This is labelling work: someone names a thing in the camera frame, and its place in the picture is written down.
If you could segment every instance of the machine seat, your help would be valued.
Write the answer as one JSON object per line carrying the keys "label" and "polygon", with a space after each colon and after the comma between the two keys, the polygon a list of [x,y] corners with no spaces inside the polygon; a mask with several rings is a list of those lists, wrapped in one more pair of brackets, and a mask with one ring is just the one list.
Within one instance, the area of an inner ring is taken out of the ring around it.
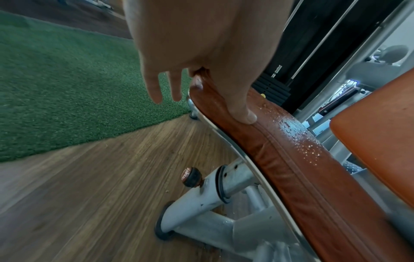
{"label": "machine seat", "polygon": [[414,69],[339,113],[330,127],[382,183],[414,208]]}
{"label": "machine seat", "polygon": [[251,88],[258,120],[235,121],[206,70],[193,78],[190,98],[254,162],[322,261],[413,261],[385,213],[292,115]]}

